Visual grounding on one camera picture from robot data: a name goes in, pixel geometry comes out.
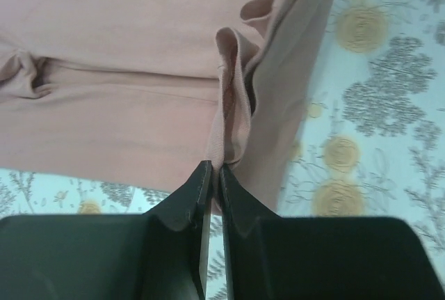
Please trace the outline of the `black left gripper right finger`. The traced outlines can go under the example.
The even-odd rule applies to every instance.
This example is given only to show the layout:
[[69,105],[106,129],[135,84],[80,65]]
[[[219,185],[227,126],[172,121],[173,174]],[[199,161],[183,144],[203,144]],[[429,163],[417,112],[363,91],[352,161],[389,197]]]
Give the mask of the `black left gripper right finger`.
[[229,299],[268,299],[261,223],[277,215],[249,193],[231,168],[219,175],[218,202],[222,211],[227,296]]

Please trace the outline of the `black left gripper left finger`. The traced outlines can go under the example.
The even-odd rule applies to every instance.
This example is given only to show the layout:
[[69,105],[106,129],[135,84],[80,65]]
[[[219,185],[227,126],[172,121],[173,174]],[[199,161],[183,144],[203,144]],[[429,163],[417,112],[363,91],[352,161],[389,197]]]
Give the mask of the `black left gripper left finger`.
[[180,188],[144,213],[141,299],[205,298],[212,196],[212,165],[201,161]]

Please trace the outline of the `pink t-shirt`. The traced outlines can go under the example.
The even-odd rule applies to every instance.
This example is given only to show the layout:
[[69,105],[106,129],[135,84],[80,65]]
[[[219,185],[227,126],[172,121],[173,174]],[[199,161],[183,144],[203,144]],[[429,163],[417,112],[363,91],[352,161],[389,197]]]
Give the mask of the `pink t-shirt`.
[[1,0],[1,167],[275,208],[333,0]]

